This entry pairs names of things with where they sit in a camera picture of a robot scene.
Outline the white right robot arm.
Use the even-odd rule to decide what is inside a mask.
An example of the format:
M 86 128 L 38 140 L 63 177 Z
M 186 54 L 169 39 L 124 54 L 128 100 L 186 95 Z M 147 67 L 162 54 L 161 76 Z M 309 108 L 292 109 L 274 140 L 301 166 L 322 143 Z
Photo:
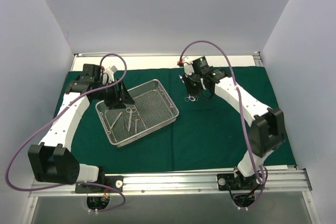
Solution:
M 177 64 L 184 70 L 180 78 L 188 94 L 197 96 L 207 90 L 211 96 L 226 101 L 240 115 L 247 151 L 236 166 L 235 186 L 246 188 L 251 184 L 252 176 L 264 181 L 264 161 L 286 140 L 283 111 L 258 101 L 238 84 L 232 71 L 215 69 L 205 57 L 185 57 Z

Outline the steel wire mesh tray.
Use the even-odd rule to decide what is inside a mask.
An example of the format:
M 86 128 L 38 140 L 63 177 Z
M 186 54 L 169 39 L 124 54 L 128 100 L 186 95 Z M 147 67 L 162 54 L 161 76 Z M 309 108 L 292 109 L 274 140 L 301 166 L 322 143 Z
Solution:
M 126 108 L 109 110 L 103 101 L 96 104 L 96 111 L 107 138 L 110 144 L 115 147 L 122 147 L 145 137 L 173 123 L 179 115 L 178 108 L 158 79 L 150 80 L 130 89 L 129 94 L 135 104 L 126 105 L 126 108 L 135 107 L 137 109 L 132 116 L 129 132 L 129 114 L 126 113 Z M 110 130 L 110 125 L 120 112 L 123 115 Z M 134 133 L 135 119 L 139 119 L 137 134 Z

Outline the dark green surgical cloth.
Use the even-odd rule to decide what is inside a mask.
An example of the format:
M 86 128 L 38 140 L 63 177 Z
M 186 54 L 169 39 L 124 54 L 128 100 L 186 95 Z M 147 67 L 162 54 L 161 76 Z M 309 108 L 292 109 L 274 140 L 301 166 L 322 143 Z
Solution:
M 232 168 L 247 147 L 238 112 L 219 97 L 186 102 L 182 70 L 130 70 L 125 86 L 133 88 L 158 79 L 179 110 L 175 122 L 123 147 L 112 146 L 95 105 L 84 113 L 71 151 L 78 162 L 99 165 L 107 173 L 155 173 Z

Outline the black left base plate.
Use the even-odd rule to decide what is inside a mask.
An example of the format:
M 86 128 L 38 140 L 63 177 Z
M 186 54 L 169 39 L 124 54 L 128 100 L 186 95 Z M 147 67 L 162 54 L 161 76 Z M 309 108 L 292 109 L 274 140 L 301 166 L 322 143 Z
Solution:
M 114 193 L 123 191 L 124 177 L 121 175 L 108 175 L 99 178 L 93 182 L 95 185 L 77 184 L 75 186 L 76 194 L 97 194 L 97 193 Z

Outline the steel surgical scissors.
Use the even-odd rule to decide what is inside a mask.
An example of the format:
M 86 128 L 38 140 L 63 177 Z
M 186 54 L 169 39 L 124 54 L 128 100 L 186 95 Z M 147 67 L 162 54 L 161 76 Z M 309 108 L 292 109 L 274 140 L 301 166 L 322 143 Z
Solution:
M 193 95 L 188 95 L 184 98 L 185 102 L 197 102 L 198 101 L 198 97 L 197 96 L 193 96 Z

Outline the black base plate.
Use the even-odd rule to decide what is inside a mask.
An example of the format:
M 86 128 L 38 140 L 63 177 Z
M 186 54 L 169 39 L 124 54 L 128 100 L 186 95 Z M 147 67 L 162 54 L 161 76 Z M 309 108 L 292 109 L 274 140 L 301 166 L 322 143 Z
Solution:
M 95 185 L 77 184 L 75 186 L 76 194 L 97 194 L 97 193 L 114 193 L 123 191 L 124 177 L 121 175 L 108 175 L 99 178 L 93 182 Z
M 216 175 L 218 190 L 220 191 L 242 191 L 260 190 L 261 185 L 255 175 L 244 177 L 235 173 L 220 173 Z

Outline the steel surgical forceps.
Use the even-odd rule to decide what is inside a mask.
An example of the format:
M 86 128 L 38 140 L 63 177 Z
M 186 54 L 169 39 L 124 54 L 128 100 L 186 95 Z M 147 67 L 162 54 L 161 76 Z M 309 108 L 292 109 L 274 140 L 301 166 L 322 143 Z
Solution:
M 136 108 L 135 107 L 128 107 L 126 108 L 126 113 L 129 114 L 129 119 L 128 119 L 128 132 L 131 129 L 131 123 L 132 123 L 132 116 L 133 114 L 136 113 Z

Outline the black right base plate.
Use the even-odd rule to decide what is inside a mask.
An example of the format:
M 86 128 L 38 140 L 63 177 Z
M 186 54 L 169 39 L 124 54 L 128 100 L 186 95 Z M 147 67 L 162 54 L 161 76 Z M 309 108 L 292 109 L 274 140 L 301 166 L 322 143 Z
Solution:
M 235 173 L 220 173 L 216 175 L 218 190 L 220 191 L 242 191 L 260 190 L 261 185 L 255 175 L 244 177 Z

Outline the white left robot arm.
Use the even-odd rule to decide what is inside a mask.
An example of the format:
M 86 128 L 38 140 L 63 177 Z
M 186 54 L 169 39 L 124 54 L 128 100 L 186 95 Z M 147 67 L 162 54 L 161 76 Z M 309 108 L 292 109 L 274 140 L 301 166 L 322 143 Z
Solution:
M 68 83 L 62 105 L 47 134 L 39 144 L 28 149 L 28 158 L 38 182 L 72 185 L 87 183 L 94 192 L 105 188 L 102 167 L 81 164 L 71 153 L 79 122 L 93 100 L 100 100 L 110 109 L 124 109 L 134 104 L 124 82 L 116 79 L 115 66 L 85 64 L 82 73 Z

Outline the aluminium front frame rail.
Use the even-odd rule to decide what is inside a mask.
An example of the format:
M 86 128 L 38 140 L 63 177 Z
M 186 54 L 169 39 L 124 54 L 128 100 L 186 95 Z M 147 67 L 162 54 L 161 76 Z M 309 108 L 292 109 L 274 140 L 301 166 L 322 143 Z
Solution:
M 268 178 L 264 192 L 302 192 L 312 189 L 305 170 L 294 166 L 268 166 Z M 235 191 L 220 191 L 217 174 L 233 173 L 231 168 L 187 170 L 164 173 L 107 174 L 121 175 L 122 193 L 126 196 L 138 195 L 181 195 L 181 194 L 223 194 Z

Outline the steel tweezers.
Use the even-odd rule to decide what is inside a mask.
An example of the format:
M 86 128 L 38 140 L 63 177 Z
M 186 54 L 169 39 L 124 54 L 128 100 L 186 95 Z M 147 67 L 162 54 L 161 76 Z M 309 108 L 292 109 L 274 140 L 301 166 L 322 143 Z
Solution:
M 112 124 L 111 124 L 110 127 L 109 127 L 110 130 L 113 129 L 113 127 L 116 125 L 118 119 L 119 119 L 122 115 L 123 115 L 122 112 L 120 112 L 120 113 L 117 115 L 117 117 L 114 119 L 114 121 L 112 122 Z

